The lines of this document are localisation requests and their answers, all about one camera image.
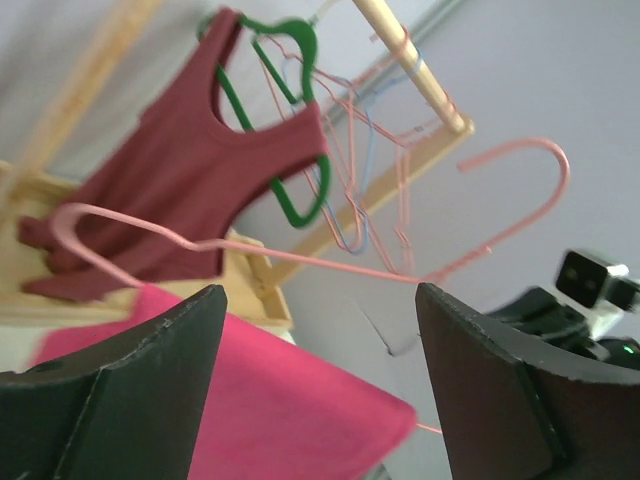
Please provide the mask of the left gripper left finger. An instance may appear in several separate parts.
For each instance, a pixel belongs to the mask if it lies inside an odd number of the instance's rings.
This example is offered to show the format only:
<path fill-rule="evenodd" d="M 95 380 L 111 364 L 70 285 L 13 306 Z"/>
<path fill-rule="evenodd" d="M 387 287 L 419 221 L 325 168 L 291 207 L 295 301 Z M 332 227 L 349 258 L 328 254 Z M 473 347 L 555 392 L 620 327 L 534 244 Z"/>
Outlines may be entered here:
<path fill-rule="evenodd" d="M 226 308 L 209 286 L 102 342 L 2 373 L 2 478 L 186 478 Z"/>

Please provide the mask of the pink trousers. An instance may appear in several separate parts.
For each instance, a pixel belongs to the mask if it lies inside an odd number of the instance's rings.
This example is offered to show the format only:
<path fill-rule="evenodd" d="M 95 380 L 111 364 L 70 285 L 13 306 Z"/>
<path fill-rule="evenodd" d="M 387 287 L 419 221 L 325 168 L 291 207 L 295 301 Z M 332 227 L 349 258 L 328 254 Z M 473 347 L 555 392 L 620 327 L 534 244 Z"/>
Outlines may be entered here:
<path fill-rule="evenodd" d="M 102 342 L 181 302 L 146 286 L 127 321 L 57 330 L 34 364 Z M 226 310 L 184 479 L 358 479 L 416 421 L 405 401 Z"/>

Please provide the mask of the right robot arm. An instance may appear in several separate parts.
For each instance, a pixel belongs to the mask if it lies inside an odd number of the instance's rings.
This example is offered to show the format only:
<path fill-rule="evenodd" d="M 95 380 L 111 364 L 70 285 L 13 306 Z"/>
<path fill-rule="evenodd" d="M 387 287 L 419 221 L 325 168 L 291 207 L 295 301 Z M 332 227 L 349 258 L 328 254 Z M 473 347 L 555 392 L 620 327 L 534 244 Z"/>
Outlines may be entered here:
<path fill-rule="evenodd" d="M 541 287 L 526 290 L 486 316 L 576 355 L 639 370 L 638 341 L 630 337 L 595 340 L 585 315 Z"/>

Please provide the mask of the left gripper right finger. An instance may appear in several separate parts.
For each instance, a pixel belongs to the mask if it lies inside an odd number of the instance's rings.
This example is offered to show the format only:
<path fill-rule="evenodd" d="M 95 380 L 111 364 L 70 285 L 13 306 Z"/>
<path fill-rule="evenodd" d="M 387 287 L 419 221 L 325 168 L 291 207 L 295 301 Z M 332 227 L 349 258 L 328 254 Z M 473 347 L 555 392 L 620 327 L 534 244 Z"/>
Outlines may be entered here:
<path fill-rule="evenodd" d="M 549 345 L 433 284 L 415 304 L 453 478 L 638 478 L 638 371 Z"/>

